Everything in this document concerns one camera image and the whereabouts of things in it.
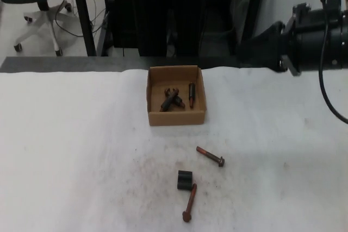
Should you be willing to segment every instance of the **bolt head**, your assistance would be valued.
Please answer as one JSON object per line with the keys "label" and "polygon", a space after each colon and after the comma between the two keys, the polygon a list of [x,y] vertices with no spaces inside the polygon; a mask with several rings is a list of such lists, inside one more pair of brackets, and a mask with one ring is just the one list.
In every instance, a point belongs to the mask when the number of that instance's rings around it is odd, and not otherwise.
{"label": "bolt head", "polygon": [[190,222],[190,220],[191,220],[191,214],[188,213],[188,212],[186,212],[186,211],[184,211],[184,212],[183,212],[183,220],[184,220],[186,223]]}
{"label": "bolt head", "polygon": [[225,164],[225,159],[221,157],[219,161],[219,167],[223,167],[224,164]]}

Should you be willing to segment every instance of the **rusty screw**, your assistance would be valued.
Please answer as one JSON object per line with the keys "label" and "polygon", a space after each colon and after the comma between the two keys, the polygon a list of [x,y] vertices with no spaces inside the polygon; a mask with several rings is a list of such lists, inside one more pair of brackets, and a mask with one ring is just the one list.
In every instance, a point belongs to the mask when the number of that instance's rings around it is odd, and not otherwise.
{"label": "rusty screw", "polygon": [[[165,89],[164,93],[165,93],[166,97],[169,97],[171,94],[170,89],[169,88]],[[175,104],[176,106],[179,106],[181,108],[185,108],[185,104],[183,103],[183,100],[179,96],[176,96],[173,99],[173,104]]]}
{"label": "rusty screw", "polygon": [[197,184],[194,183],[194,185],[192,186],[192,190],[191,190],[191,195],[190,195],[190,199],[189,202],[187,204],[187,208],[186,210],[183,212],[183,220],[185,222],[190,222],[191,220],[191,210],[192,210],[192,205],[194,203],[194,199],[195,199],[195,195],[196,195],[196,190],[197,190]]}
{"label": "rusty screw", "polygon": [[168,111],[169,106],[172,104],[174,98],[178,95],[179,89],[173,89],[173,92],[167,97],[167,99],[161,105],[159,111]]}
{"label": "rusty screw", "polygon": [[196,99],[196,85],[194,83],[190,83],[189,84],[189,101],[190,101],[191,109],[194,107],[195,99]]}
{"label": "rusty screw", "polygon": [[219,164],[219,167],[222,167],[225,164],[225,160],[223,157],[219,158],[219,157],[215,156],[214,154],[207,152],[205,149],[202,149],[199,146],[197,146],[196,150],[199,153],[202,153],[203,155],[207,156],[208,158],[216,161]]}

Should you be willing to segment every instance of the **black cable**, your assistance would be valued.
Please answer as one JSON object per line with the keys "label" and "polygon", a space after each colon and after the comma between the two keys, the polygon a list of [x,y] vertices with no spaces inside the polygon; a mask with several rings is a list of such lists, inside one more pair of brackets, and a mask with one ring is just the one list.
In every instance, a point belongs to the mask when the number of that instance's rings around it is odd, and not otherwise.
{"label": "black cable", "polygon": [[204,16],[204,25],[203,25],[202,35],[201,35],[201,39],[200,39],[200,47],[198,49],[198,55],[201,53],[202,42],[203,42],[204,34],[206,32],[206,29],[207,29],[207,23],[208,23],[208,9],[206,9],[206,15]]}
{"label": "black cable", "polygon": [[340,114],[332,105],[330,102],[329,97],[327,96],[325,86],[324,86],[324,79],[322,76],[323,72],[323,66],[324,66],[324,58],[325,58],[325,48],[326,48],[326,42],[327,42],[327,37],[328,37],[328,28],[329,28],[329,21],[328,21],[328,16],[327,16],[327,10],[326,10],[326,0],[321,0],[322,3],[322,8],[324,10],[324,15],[325,15],[325,33],[324,33],[324,42],[322,43],[322,49],[321,49],[321,56],[320,56],[320,63],[319,63],[319,84],[320,84],[320,90],[322,93],[322,96],[325,100],[326,105],[330,109],[330,111],[341,121],[344,123],[348,124],[348,119],[344,117],[342,114]]}
{"label": "black cable", "polygon": [[93,1],[94,1],[94,23],[93,23],[93,29],[94,29],[94,26],[96,25],[96,19],[97,19],[97,4],[96,4],[96,0],[93,0]]}
{"label": "black cable", "polygon": [[330,111],[341,121],[344,123],[348,124],[348,119],[344,117],[342,114],[340,114],[331,104],[330,99],[327,96],[325,86],[324,86],[324,79],[322,76],[322,71],[323,71],[323,65],[324,65],[324,57],[325,57],[325,47],[326,47],[326,41],[327,41],[327,36],[328,36],[328,19],[327,19],[327,14],[325,12],[325,35],[324,35],[324,42],[322,44],[322,49],[321,49],[321,57],[320,57],[320,63],[319,63],[319,84],[320,84],[320,90],[322,93],[322,96],[325,100],[326,105],[330,109]]}
{"label": "black cable", "polygon": [[[59,13],[59,9],[60,9],[61,6],[64,4],[64,1],[65,1],[65,0],[62,1],[62,3],[60,4],[60,6],[59,6],[57,12],[55,13],[55,17],[54,17],[55,23],[57,24],[57,26],[58,26],[60,29],[62,29],[63,31],[67,32],[68,34],[73,35],[73,36],[76,36],[76,37],[83,37],[83,35],[76,35],[76,34],[74,34],[74,33],[72,33],[72,32],[69,32],[68,30],[66,30],[65,28],[63,28],[62,26],[60,26],[60,25],[58,24],[58,22],[57,22],[57,15],[58,15],[58,13]],[[103,24],[104,24],[105,18],[103,19],[101,25],[100,25],[95,31],[93,31],[92,34],[96,33],[99,29],[102,28],[102,26],[103,26]]]}

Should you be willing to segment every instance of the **office chair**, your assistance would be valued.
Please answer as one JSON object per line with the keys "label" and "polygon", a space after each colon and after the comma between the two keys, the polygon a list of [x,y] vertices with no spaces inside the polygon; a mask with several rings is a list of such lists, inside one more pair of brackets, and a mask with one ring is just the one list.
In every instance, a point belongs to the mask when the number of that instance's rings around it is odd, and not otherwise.
{"label": "office chair", "polygon": [[25,32],[19,36],[14,43],[15,50],[17,52],[22,51],[21,42],[30,37],[39,30],[39,28],[46,24],[48,25],[49,32],[54,44],[55,54],[60,57],[63,55],[63,52],[60,46],[57,43],[57,39],[55,37],[54,29],[53,29],[53,21],[57,18],[57,21],[68,22],[69,20],[78,20],[76,17],[67,16],[65,14],[59,13],[63,8],[65,8],[68,12],[72,12],[71,4],[67,1],[64,1],[63,4],[57,5],[55,7],[49,7],[47,1],[48,0],[2,0],[4,3],[8,4],[28,4],[28,3],[37,3],[40,11],[37,12],[27,12],[24,13],[24,19],[29,24],[25,29]]}

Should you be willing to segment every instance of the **black table leg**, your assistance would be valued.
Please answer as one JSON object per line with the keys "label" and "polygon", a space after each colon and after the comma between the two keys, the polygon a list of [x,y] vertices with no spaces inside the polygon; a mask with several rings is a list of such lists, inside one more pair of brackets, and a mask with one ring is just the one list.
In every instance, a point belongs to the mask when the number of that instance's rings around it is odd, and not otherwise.
{"label": "black table leg", "polygon": [[86,0],[76,0],[78,16],[80,18],[83,39],[85,40],[87,55],[89,57],[96,56],[96,47],[94,45],[92,25],[88,15],[88,7]]}

